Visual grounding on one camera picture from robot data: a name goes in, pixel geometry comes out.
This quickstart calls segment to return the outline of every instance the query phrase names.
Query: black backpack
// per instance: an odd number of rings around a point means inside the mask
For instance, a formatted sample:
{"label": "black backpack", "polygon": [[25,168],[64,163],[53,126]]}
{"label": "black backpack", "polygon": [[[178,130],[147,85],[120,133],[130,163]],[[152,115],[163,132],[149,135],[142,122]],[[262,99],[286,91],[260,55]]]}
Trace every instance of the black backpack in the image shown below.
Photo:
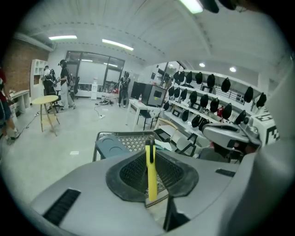
{"label": "black backpack", "polygon": [[195,81],[197,82],[197,84],[201,84],[203,82],[202,72],[199,72],[195,75]]}
{"label": "black backpack", "polygon": [[231,116],[231,112],[232,112],[232,107],[231,107],[231,103],[229,103],[225,106],[225,108],[222,111],[222,118],[228,119]]}
{"label": "black backpack", "polygon": [[248,87],[244,95],[245,102],[249,103],[253,99],[253,88]]}
{"label": "black backpack", "polygon": [[180,81],[180,82],[183,82],[184,81],[184,71],[182,71],[182,72],[180,72],[179,73],[179,75],[178,75],[178,80]]}
{"label": "black backpack", "polygon": [[189,111],[188,111],[188,110],[185,110],[185,111],[183,112],[183,115],[182,115],[181,119],[182,119],[183,121],[187,121],[188,118],[189,118]]}
{"label": "black backpack", "polygon": [[230,80],[226,78],[223,80],[222,85],[221,85],[221,90],[225,93],[227,93],[230,89]]}
{"label": "black backpack", "polygon": [[172,86],[170,89],[168,89],[168,94],[169,94],[169,96],[174,95],[174,86]]}
{"label": "black backpack", "polygon": [[179,95],[180,95],[180,88],[177,88],[177,89],[174,90],[174,97],[178,98]]}
{"label": "black backpack", "polygon": [[193,73],[192,72],[189,72],[187,75],[186,75],[186,83],[191,83],[193,80]]}
{"label": "black backpack", "polygon": [[199,115],[196,115],[195,118],[193,118],[193,120],[192,120],[192,127],[193,128],[199,126],[199,124],[200,124],[200,118],[201,118],[201,116],[199,116]]}
{"label": "black backpack", "polygon": [[262,93],[256,103],[256,106],[257,107],[264,106],[265,102],[266,102],[266,95],[264,93]]}
{"label": "black backpack", "polygon": [[213,88],[215,85],[215,76],[213,74],[209,75],[207,78],[207,86]]}
{"label": "black backpack", "polygon": [[198,94],[196,91],[193,91],[190,96],[189,96],[189,99],[190,99],[190,103],[191,103],[191,107],[193,106],[193,104],[196,103],[197,101],[197,98],[198,98]]}
{"label": "black backpack", "polygon": [[213,113],[217,112],[218,105],[219,105],[219,99],[218,98],[213,99],[210,103],[210,111]]}
{"label": "black backpack", "polygon": [[203,121],[199,124],[199,130],[202,131],[203,126],[209,123],[210,123],[209,120],[203,119]]}
{"label": "black backpack", "polygon": [[167,111],[169,109],[169,102],[168,101],[164,104],[163,108],[165,111]]}
{"label": "black backpack", "polygon": [[200,100],[200,106],[201,107],[206,107],[208,105],[208,95],[207,94],[204,94],[202,97],[201,97],[201,100]]}
{"label": "black backpack", "polygon": [[235,124],[240,124],[241,122],[243,122],[244,119],[245,119],[245,117],[246,117],[246,111],[244,110],[244,111],[242,111],[242,112],[240,113],[240,115],[236,118],[236,120],[235,120]]}
{"label": "black backpack", "polygon": [[180,94],[181,99],[182,99],[182,100],[185,100],[187,94],[188,94],[188,90],[187,90],[187,89],[184,89],[184,90],[181,92],[181,94]]}

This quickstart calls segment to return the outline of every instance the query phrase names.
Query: black vent slot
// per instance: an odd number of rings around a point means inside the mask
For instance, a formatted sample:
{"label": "black vent slot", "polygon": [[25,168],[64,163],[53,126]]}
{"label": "black vent slot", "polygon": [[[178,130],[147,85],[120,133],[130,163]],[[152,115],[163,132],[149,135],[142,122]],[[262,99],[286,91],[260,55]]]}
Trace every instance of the black vent slot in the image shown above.
{"label": "black vent slot", "polygon": [[80,195],[80,191],[68,189],[47,210],[43,217],[54,225],[59,225]]}

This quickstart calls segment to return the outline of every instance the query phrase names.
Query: black mesh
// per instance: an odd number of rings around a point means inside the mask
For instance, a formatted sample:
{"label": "black mesh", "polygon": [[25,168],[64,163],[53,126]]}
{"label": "black mesh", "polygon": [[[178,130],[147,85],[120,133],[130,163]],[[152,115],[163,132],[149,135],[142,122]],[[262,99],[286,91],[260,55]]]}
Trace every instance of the black mesh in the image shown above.
{"label": "black mesh", "polygon": [[141,193],[145,193],[148,187],[145,176],[146,169],[146,156],[142,155],[121,169],[120,178],[125,184]]}
{"label": "black mesh", "polygon": [[160,155],[156,157],[156,171],[165,188],[176,184],[183,177],[183,169]]}

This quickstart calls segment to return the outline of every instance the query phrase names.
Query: person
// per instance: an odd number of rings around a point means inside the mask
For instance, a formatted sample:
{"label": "person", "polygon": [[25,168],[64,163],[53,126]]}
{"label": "person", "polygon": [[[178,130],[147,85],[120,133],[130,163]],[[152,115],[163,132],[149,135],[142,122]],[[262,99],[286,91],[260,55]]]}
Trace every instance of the person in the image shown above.
{"label": "person", "polygon": [[59,79],[60,90],[61,90],[61,93],[60,93],[61,102],[63,104],[63,108],[61,110],[67,110],[69,107],[73,107],[75,109],[76,105],[73,102],[68,90],[70,74],[69,74],[66,60],[64,59],[61,60],[58,65],[60,65],[60,67],[62,68],[60,73],[60,79]]}
{"label": "person", "polygon": [[121,107],[121,100],[123,98],[123,107],[126,107],[126,101],[128,98],[128,86],[130,83],[129,73],[125,72],[124,77],[120,79],[120,91],[118,105]]}
{"label": "person", "polygon": [[8,87],[6,86],[6,77],[3,68],[0,66],[0,128],[2,134],[6,139],[8,145],[13,144],[13,140],[7,134],[7,126],[14,132],[14,139],[18,138],[20,133],[15,127],[15,124],[11,118],[11,111],[8,105],[7,98],[10,100]]}
{"label": "person", "polygon": [[49,69],[49,66],[46,65],[45,68],[44,68],[44,77],[50,75],[50,69]]}

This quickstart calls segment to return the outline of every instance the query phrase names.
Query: black chair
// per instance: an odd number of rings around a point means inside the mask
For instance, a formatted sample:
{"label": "black chair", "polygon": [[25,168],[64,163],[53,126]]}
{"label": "black chair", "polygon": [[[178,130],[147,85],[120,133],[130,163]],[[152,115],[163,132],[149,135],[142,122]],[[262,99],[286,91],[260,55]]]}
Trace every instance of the black chair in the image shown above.
{"label": "black chair", "polygon": [[53,88],[53,85],[54,83],[51,81],[51,80],[45,80],[43,81],[43,85],[44,85],[44,96],[47,96],[47,95],[56,95],[58,96],[59,98],[53,103],[53,107],[55,108],[55,111],[56,113],[58,113],[57,111],[57,107],[63,107],[63,106],[60,106],[57,102],[61,100],[61,96],[59,95],[59,91],[55,91],[54,88]]}
{"label": "black chair", "polygon": [[151,117],[151,114],[147,111],[147,110],[141,110],[140,112],[139,112],[139,116],[138,116],[138,119],[137,119],[137,123],[136,124],[138,124],[138,120],[139,120],[139,117],[140,116],[142,116],[142,117],[144,117],[144,125],[143,125],[143,130],[145,129],[145,127],[146,127],[146,121],[147,121],[147,119],[150,119],[150,118],[152,118]]}

